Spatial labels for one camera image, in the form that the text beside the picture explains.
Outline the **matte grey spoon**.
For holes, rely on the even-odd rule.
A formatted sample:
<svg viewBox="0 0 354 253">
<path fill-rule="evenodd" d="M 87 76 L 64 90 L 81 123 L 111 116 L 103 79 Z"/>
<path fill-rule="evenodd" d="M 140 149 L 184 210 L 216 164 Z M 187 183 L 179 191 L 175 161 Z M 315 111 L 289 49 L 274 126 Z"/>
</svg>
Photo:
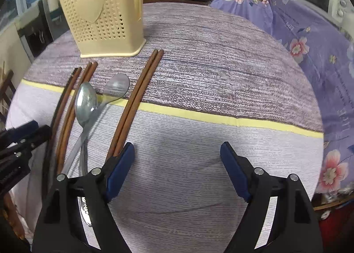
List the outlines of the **matte grey spoon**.
<svg viewBox="0 0 354 253">
<path fill-rule="evenodd" d="M 77 139 L 73 149 L 69 154 L 69 157 L 63 165 L 63 169 L 60 172 L 61 174 L 68 174 L 69 169 L 72 166 L 73 161 L 81 148 L 81 145 L 85 140 L 87 140 L 92 127 L 98 120 L 106 105 L 113 101 L 121 99 L 127 93 L 129 87 L 130 80 L 125 74 L 116 74 L 115 76 L 111 77 L 111 79 L 106 83 L 103 90 L 103 100 L 98 105 L 98 108 L 91 113 L 88 123 L 84 126 L 82 133 Z"/>
</svg>

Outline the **cream perforated utensil holder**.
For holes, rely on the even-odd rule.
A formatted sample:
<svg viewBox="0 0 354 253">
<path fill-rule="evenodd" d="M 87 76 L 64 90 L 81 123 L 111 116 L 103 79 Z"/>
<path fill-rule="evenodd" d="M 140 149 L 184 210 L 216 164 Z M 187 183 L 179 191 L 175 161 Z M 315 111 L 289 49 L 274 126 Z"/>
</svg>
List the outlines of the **cream perforated utensil holder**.
<svg viewBox="0 0 354 253">
<path fill-rule="evenodd" d="M 82 58 L 132 57 L 146 43 L 143 0 L 59 0 Z"/>
</svg>

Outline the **shiny steel spoon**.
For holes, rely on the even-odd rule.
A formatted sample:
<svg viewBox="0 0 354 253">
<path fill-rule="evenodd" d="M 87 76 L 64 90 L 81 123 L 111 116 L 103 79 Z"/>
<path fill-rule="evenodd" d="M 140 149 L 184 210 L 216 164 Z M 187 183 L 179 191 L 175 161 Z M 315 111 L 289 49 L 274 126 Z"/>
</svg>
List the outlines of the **shiny steel spoon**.
<svg viewBox="0 0 354 253">
<path fill-rule="evenodd" d="M 80 126 L 88 123 L 90 115 L 98 108 L 97 95 L 89 82 L 84 82 L 79 87 L 75 100 L 76 119 Z M 79 175 L 84 176 L 88 172 L 88 141 L 85 140 L 80 148 Z"/>
</svg>

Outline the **brown wooden chopstick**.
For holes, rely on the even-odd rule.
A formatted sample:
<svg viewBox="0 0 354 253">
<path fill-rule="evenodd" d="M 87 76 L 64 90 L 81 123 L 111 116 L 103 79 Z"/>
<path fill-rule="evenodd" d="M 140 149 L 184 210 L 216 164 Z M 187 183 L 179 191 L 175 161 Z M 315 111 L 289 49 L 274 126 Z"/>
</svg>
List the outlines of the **brown wooden chopstick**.
<svg viewBox="0 0 354 253">
<path fill-rule="evenodd" d="M 74 102 L 75 102 L 75 98 L 76 98 L 76 95 L 77 95 L 77 91 L 80 87 L 80 85 L 82 84 L 82 82 L 84 81 L 87 73 L 89 72 L 90 70 L 90 67 L 92 66 L 92 63 L 89 62 L 85 68 L 85 70 L 83 71 L 83 74 L 82 76 L 80 77 L 80 80 L 78 82 L 78 85 L 76 86 L 76 89 L 74 91 L 74 94 L 72 96 L 72 99 L 70 101 L 70 104 L 68 106 L 68 110 L 67 110 L 67 114 L 66 114 L 66 117 L 64 119 L 64 122 L 63 122 L 63 126 L 62 126 L 62 130 L 61 130 L 61 134 L 60 134 L 60 137 L 59 137 L 59 141 L 58 141 L 58 145 L 57 145 L 57 148 L 56 148 L 56 154 L 55 154 L 55 167 L 54 167 L 54 174 L 55 176 L 58 174 L 58 169 L 60 168 L 60 165 L 61 165 L 61 157 L 60 157 L 60 153 L 61 153 L 61 148 L 62 148 L 62 143 L 63 143 L 63 139 L 65 137 L 65 131 L 66 131 L 66 127 L 67 127 L 67 124 L 69 123 L 69 120 L 71 118 L 71 113 L 72 111 L 74 110 Z"/>
<path fill-rule="evenodd" d="M 124 124 L 124 127 L 123 127 L 123 131 L 120 135 L 120 138 L 119 138 L 119 141 L 118 141 L 118 144 L 117 144 L 117 147 L 114 151 L 114 155 L 113 156 L 117 156 L 118 153 L 122 150 L 122 148 L 124 147 L 124 144 L 126 142 L 126 139 L 127 139 L 127 136 L 128 136 L 128 133 L 130 131 L 130 127 L 131 127 L 131 124 L 134 120 L 134 117 L 136 115 L 136 112 L 137 112 L 137 109 L 140 105 L 140 102 L 145 94 L 145 91 L 146 91 L 146 88 L 147 86 L 149 85 L 149 82 L 151 81 L 151 78 L 153 76 L 153 74 L 155 73 L 155 70 L 157 69 L 162 57 L 164 55 L 164 50 L 159 50 L 158 51 L 158 54 L 155 58 L 155 60 L 153 61 L 151 67 L 149 68 L 148 70 L 148 73 L 145 77 L 145 79 L 143 80 L 143 83 L 138 91 L 138 94 L 133 102 L 133 105 L 131 107 L 131 110 L 128 114 L 128 117 L 125 121 L 125 124 Z"/>
<path fill-rule="evenodd" d="M 53 171 L 53 175 L 57 175 L 57 167 L 58 167 L 58 160 L 59 160 L 59 153 L 61 151 L 61 146 L 62 146 L 62 140 L 63 140 L 63 135 L 64 135 L 64 130 L 67 124 L 67 115 L 70 110 L 68 109 L 68 106 L 70 105 L 70 95 L 71 91 L 74 88 L 74 85 L 76 84 L 77 79 L 80 77 L 82 71 L 82 67 L 76 68 L 73 77 L 68 85 L 68 88 L 65 91 L 65 94 L 63 96 L 63 101 L 61 102 L 61 108 L 59 109 L 59 125 L 58 125 L 58 130 L 57 130 L 57 143 L 55 146 L 55 150 L 53 151 L 53 157 L 52 157 L 52 163 L 51 163 L 51 169 Z"/>
<path fill-rule="evenodd" d="M 87 82 L 87 81 L 90 81 L 91 77 L 93 76 L 96 68 L 98 66 L 98 63 L 97 62 L 93 62 L 92 63 L 92 66 L 90 67 L 90 70 L 89 72 L 87 73 L 84 81 L 82 82 L 82 84 L 84 82 Z M 63 169 L 63 165 L 64 165 L 64 161 L 65 161 L 65 155 L 66 155 L 66 151 L 67 151 L 67 145 L 68 145 L 68 140 L 70 138 L 70 134 L 71 134 L 71 130 L 72 130 L 72 127 L 73 127 L 73 123 L 74 123 L 74 120 L 76 118 L 76 113 L 75 113 L 75 109 L 72 111 L 71 113 L 71 118 L 69 120 L 69 123 L 67 124 L 67 127 L 66 127 L 66 131 L 65 131 L 65 137 L 63 139 L 63 143 L 62 143 L 62 148 L 61 148 L 61 153 L 60 153 L 60 157 L 61 157 L 61 165 L 60 165 L 60 168 L 58 169 L 58 174 L 61 172 L 61 170 Z"/>
<path fill-rule="evenodd" d="M 128 117 L 128 114 L 131 110 L 131 107 L 133 105 L 133 102 L 138 94 L 138 91 L 143 83 L 143 80 L 145 79 L 147 73 L 148 73 L 148 70 L 149 68 L 151 67 L 153 61 L 155 60 L 156 56 L 158 54 L 158 50 L 155 49 L 152 54 L 150 55 L 147 63 L 145 64 L 145 67 L 143 69 L 143 71 L 141 72 L 140 76 L 139 76 L 139 79 L 136 83 L 136 85 L 134 86 L 134 89 L 128 99 L 128 102 L 124 108 L 124 111 L 121 115 L 121 118 L 119 120 L 119 123 L 118 123 L 118 126 L 116 127 L 116 130 L 115 130 L 115 133 L 114 133 L 114 137 L 112 138 L 112 141 L 110 143 L 110 147 L 109 147 L 109 150 L 107 152 L 107 156 L 106 156 L 106 159 L 109 159 L 111 156 L 114 155 L 114 151 L 117 147 L 117 144 L 118 144 L 118 141 L 119 141 L 119 138 L 120 138 L 120 135 L 123 131 L 123 127 L 124 127 L 124 124 L 125 124 L 125 121 Z"/>
</svg>

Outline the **black white water dispenser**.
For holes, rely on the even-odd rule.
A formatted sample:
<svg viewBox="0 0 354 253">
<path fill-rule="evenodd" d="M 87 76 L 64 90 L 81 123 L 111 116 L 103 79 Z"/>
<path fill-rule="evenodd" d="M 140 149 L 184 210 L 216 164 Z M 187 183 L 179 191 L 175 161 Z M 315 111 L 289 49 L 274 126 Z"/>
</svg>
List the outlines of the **black white water dispenser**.
<svg viewBox="0 0 354 253">
<path fill-rule="evenodd" d="M 47 0 L 38 0 L 15 25 L 31 63 L 49 44 L 69 30 L 62 8 L 59 6 L 50 11 Z"/>
</svg>

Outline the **purple floral cloth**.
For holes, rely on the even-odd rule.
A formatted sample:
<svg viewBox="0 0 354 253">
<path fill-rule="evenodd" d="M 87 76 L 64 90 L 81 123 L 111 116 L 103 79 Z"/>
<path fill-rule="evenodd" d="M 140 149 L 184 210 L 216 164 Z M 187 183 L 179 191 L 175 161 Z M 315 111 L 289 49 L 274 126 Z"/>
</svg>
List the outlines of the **purple floral cloth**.
<svg viewBox="0 0 354 253">
<path fill-rule="evenodd" d="M 270 34 L 311 83 L 324 128 L 324 159 L 316 192 L 353 185 L 353 43 L 327 19 L 297 0 L 213 0 Z"/>
</svg>

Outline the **purple striped tablecloth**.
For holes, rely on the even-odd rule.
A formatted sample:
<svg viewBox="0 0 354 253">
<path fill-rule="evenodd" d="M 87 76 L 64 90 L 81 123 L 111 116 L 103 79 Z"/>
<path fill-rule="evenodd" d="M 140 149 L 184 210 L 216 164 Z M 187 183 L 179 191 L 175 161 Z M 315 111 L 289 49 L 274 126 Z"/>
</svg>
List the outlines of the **purple striped tablecloth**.
<svg viewBox="0 0 354 253">
<path fill-rule="evenodd" d="M 271 35 L 237 15 L 187 3 L 143 7 L 146 44 L 99 58 L 91 83 L 135 83 L 164 50 L 134 117 L 136 159 L 110 211 L 133 252 L 222 252 L 244 214 L 220 158 L 237 154 L 275 176 L 295 173 L 313 196 L 323 127 L 313 89 Z"/>
</svg>

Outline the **dark chopstick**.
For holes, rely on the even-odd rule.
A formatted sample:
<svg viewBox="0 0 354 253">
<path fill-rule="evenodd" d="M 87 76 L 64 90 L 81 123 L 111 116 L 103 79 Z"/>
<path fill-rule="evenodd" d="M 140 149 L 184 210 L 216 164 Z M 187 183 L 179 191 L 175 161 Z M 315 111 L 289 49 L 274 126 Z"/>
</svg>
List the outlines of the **dark chopstick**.
<svg viewBox="0 0 354 253">
<path fill-rule="evenodd" d="M 58 127 L 61 121 L 61 116 L 63 114 L 63 111 L 65 109 L 68 96 L 71 93 L 71 90 L 73 86 L 76 83 L 77 78 L 79 77 L 81 73 L 82 68 L 74 68 L 72 71 L 66 86 L 63 89 L 63 92 L 61 94 L 61 97 L 59 98 L 59 101 L 57 103 L 55 112 L 52 117 L 52 121 L 50 124 L 50 138 L 47 142 L 45 153 L 44 153 L 44 158 L 43 158 L 43 165 L 42 165 L 42 170 L 41 170 L 41 200 L 44 201 L 47 192 L 48 192 L 48 181 L 49 181 L 49 170 L 50 170 L 50 162 L 51 162 L 51 157 L 52 157 L 52 151 L 53 151 L 53 145 L 55 143 L 55 138 L 56 134 L 58 131 Z"/>
</svg>

